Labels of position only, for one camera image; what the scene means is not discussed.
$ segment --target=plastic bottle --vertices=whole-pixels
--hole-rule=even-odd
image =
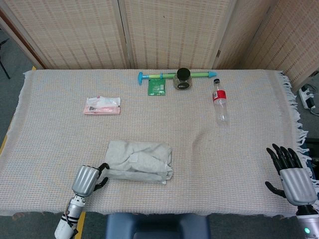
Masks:
[[[229,115],[226,106],[226,92],[220,85],[220,80],[214,80],[215,91],[213,93],[213,101],[216,110],[217,122],[228,122]]]
[[[192,84],[190,71],[187,68],[179,68],[173,78],[173,83],[176,89],[187,90]]]

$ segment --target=power strip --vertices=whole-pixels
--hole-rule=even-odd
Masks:
[[[301,89],[299,89],[299,95],[306,110],[314,110],[316,108],[314,95],[310,93],[308,88],[302,86]]]

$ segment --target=wicker panel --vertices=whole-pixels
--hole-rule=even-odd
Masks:
[[[240,64],[258,26],[273,0],[239,0],[219,47],[214,69],[234,69]]]
[[[127,68],[111,0],[6,0],[54,69]]]
[[[231,0],[125,0],[135,67],[207,69]]]
[[[293,90],[319,67],[319,1],[280,0],[243,64],[283,70]]]

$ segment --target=tripod leg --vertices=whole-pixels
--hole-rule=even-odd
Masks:
[[[4,68],[4,66],[3,66],[3,64],[2,64],[1,61],[0,61],[0,65],[1,65],[2,69],[3,69],[4,72],[5,72],[5,75],[8,77],[8,79],[10,79],[10,76],[8,75],[8,72],[5,70],[5,68]]]

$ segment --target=red bottle label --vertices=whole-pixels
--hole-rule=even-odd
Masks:
[[[225,99],[226,98],[226,92],[223,90],[215,91],[213,93],[213,101],[217,99]]]

